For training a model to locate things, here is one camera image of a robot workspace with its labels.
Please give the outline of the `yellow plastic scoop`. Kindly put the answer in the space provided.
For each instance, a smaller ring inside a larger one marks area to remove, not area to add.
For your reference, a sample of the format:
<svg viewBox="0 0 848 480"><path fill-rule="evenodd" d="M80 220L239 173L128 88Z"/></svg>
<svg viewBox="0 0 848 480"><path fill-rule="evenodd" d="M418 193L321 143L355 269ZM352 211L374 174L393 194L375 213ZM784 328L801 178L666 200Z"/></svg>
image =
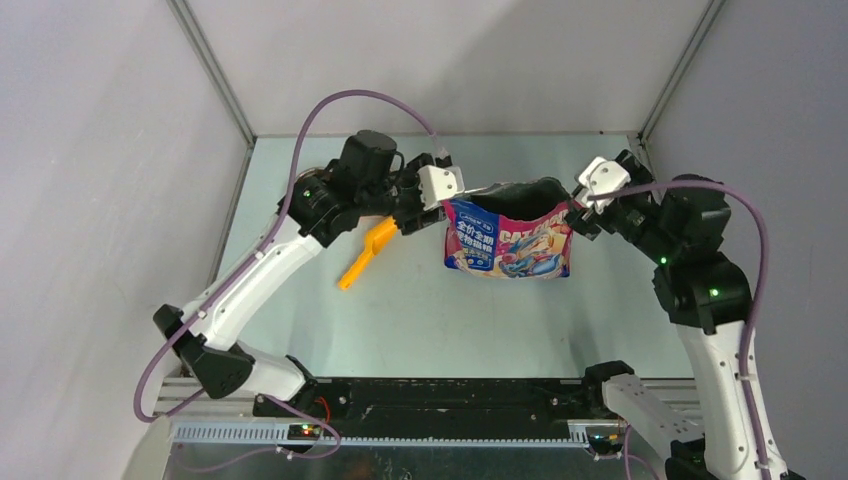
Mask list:
<svg viewBox="0 0 848 480"><path fill-rule="evenodd" d="M363 249L359 256L338 281L338 288L343 291L348 290L398 231L396 222L391 217L386 217L372 227L364 236Z"/></svg>

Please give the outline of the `colourful cat food bag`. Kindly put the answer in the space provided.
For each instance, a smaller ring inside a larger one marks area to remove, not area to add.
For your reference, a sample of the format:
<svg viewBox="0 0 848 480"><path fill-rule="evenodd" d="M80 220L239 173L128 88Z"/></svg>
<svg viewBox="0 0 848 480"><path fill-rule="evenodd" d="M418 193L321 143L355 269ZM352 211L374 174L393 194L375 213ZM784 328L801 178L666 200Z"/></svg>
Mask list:
<svg viewBox="0 0 848 480"><path fill-rule="evenodd" d="M543 177L498 183L442 203L444 264L488 279L557 279L571 274L571 195Z"/></svg>

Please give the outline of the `pink double pet bowl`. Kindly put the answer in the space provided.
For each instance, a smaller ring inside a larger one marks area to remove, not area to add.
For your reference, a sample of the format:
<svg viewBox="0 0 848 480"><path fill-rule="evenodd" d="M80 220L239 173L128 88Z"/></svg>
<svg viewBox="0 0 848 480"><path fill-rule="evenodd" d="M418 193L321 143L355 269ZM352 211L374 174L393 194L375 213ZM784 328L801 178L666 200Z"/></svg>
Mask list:
<svg viewBox="0 0 848 480"><path fill-rule="evenodd" d="M336 174L336 166L334 164L304 170L295 180L295 188L297 190L316 188L318 184L331 191L340 191L342 189L342 183Z"/></svg>

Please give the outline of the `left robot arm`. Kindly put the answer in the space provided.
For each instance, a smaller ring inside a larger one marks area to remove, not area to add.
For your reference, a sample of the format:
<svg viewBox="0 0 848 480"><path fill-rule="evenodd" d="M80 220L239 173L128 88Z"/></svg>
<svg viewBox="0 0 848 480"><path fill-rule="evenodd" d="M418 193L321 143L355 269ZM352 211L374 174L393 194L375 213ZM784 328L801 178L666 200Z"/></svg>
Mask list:
<svg viewBox="0 0 848 480"><path fill-rule="evenodd" d="M404 235L444 219L442 202L464 190L450 155L401 158L389 136L361 130L338 158L298 175L263 233L221 279L184 307L162 305L153 321L171 350L211 399L237 391L270 395L292 416L316 403L307 370L240 341L257 311L299 268L325 251L361 218L392 221Z"/></svg>

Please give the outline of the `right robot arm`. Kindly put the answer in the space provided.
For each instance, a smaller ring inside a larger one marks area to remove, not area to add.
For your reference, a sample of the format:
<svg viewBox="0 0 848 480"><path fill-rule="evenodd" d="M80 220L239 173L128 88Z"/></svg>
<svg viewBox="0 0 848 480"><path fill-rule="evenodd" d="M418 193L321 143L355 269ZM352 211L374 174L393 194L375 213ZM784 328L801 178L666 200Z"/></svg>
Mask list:
<svg viewBox="0 0 848 480"><path fill-rule="evenodd" d="M770 428L756 366L769 254L761 213L751 210L761 258L750 282L721 250L730 204L739 199L728 186L694 174L659 183L629 151L593 159L576 183L570 228L588 239L617 234L654 263L653 290L688 356L701 419L690 422L621 361L586 371L585 411L622 418L669 479L793 478Z"/></svg>

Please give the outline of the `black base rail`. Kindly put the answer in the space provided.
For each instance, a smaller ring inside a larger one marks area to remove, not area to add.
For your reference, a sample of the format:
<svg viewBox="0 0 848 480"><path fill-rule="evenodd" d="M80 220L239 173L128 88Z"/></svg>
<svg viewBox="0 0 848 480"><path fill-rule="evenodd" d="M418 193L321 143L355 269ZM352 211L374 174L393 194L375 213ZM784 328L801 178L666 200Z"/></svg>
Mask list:
<svg viewBox="0 0 848 480"><path fill-rule="evenodd" d="M319 377L288 403L341 436L553 439L618 422L577 379Z"/></svg>

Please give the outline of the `right aluminium frame post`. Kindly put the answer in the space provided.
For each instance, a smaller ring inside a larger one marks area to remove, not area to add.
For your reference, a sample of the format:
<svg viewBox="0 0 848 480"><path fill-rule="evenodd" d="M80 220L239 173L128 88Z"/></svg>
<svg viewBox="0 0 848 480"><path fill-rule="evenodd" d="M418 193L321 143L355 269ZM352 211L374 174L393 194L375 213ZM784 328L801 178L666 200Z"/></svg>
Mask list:
<svg viewBox="0 0 848 480"><path fill-rule="evenodd" d="M649 113L638 131L639 145L647 149L650 138L653 135L663 113L672 100L675 92L690 69L696 56L706 41L710 31L722 13L727 0L709 0L695 24L692 32L686 40L684 47L676 59L671 72L654 101Z"/></svg>

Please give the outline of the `aluminium frame post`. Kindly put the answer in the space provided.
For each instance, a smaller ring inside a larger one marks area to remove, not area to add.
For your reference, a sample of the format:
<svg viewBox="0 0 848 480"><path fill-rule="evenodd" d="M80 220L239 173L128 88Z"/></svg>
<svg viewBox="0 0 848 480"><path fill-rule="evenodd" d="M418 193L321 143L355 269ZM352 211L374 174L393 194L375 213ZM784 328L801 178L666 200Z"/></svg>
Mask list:
<svg viewBox="0 0 848 480"><path fill-rule="evenodd" d="M653 135L663 113L672 100L675 92L690 69L696 56L706 41L710 31L722 13L727 0L709 0L695 24L692 32L686 40L684 47L676 59L671 72L654 101L649 113L638 131L639 145L647 149L650 138Z"/></svg>
<svg viewBox="0 0 848 480"><path fill-rule="evenodd" d="M211 82L213 90L221 100L233 124L236 126L247 147L253 148L257 140L257 134L250 125L245 110L237 98L236 92L229 82L190 2L186 0L167 0L166 4L183 31L189 46L194 51L202 69Z"/></svg>

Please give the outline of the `left aluminium frame post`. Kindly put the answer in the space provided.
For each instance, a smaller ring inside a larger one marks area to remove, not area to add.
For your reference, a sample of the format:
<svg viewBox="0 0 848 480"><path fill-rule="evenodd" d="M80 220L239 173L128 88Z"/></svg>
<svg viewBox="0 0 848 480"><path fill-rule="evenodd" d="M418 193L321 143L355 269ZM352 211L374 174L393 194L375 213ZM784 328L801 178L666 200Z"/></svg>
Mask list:
<svg viewBox="0 0 848 480"><path fill-rule="evenodd" d="M183 31L189 46L194 51L202 69L211 82L213 90L221 100L233 124L236 126L247 147L253 148L257 140L257 134L250 125L245 110L237 98L236 92L229 82L190 2L186 0L167 0L166 4Z"/></svg>

